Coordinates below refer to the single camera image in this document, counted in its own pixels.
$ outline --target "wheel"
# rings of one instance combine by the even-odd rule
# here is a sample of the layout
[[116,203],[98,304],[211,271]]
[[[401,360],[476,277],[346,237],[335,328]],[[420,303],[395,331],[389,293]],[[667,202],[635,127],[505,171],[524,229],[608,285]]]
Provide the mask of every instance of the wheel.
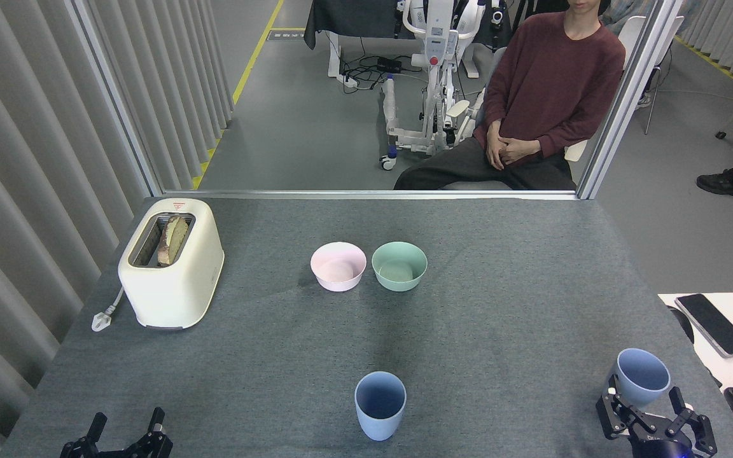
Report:
[[393,167],[395,167],[395,161],[397,159],[390,158],[389,156],[381,156],[380,158],[380,166],[384,170],[391,170]]

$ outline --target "plastic cup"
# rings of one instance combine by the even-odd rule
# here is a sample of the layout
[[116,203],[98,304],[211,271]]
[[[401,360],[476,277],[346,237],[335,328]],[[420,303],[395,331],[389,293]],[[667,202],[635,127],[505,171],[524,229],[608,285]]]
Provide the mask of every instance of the plastic cup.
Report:
[[390,291],[408,291],[420,283],[428,259],[419,247],[406,242],[390,242],[372,255],[372,269],[378,282]]
[[407,388],[395,374],[370,372],[355,386],[358,423],[371,440],[385,441],[392,437],[406,406]]
[[311,269],[324,289],[347,291],[361,281],[367,269],[367,256],[354,244],[332,242],[315,250]]
[[620,394],[626,403],[640,410],[646,407],[669,388],[669,369],[654,354],[640,348],[626,348],[620,351],[607,376],[618,376]]

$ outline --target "white machine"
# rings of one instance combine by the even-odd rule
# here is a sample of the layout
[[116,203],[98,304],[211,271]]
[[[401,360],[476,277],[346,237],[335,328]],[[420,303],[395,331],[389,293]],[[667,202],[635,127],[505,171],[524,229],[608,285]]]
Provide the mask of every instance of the white machine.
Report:
[[[171,264],[160,267],[160,238],[175,215],[188,223],[185,239]],[[140,324],[181,330],[206,314],[224,262],[225,252],[207,203],[163,199],[143,216],[120,256],[117,273]]]
[[429,0],[428,9],[424,9],[424,0],[399,0],[398,9],[401,3],[404,27],[422,41],[422,53],[412,55],[412,65],[428,68],[428,87],[422,130],[404,130],[398,127],[396,118],[395,80],[389,75],[384,82],[389,154],[382,156],[380,162],[385,170],[395,166],[398,148],[431,156],[454,143],[452,118],[464,112],[468,104],[454,102],[452,78],[485,13],[485,0],[459,0],[457,6],[462,11],[456,11],[454,0]]

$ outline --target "floor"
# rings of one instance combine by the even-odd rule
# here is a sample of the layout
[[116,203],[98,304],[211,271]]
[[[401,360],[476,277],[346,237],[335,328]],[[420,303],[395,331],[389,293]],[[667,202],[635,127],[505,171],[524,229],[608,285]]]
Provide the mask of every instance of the floor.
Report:
[[[274,28],[305,27],[312,0],[213,0],[229,84],[238,86],[275,9]],[[395,56],[413,41],[342,38],[344,60]],[[480,72],[491,54],[480,50]],[[265,41],[236,101],[200,185],[210,190],[391,189],[398,174],[422,156],[399,155],[381,169],[385,134],[378,90],[344,95],[326,77],[328,46]],[[632,247],[646,282],[658,293],[733,291],[733,197],[696,188],[700,174],[733,164],[733,126],[713,134],[733,112],[733,81],[701,56],[674,43],[663,63],[649,134],[648,110],[635,113],[597,195]],[[465,93],[481,82],[463,77]],[[415,128],[422,81],[398,79],[399,117]],[[573,166],[581,173],[585,158]]]

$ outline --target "green bowl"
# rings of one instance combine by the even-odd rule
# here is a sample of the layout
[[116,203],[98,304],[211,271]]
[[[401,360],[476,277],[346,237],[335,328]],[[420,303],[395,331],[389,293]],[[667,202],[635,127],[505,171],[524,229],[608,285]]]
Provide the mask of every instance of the green bowl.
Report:
[[390,242],[372,253],[372,270],[378,282],[390,291],[409,291],[426,273],[428,259],[419,249],[406,242]]

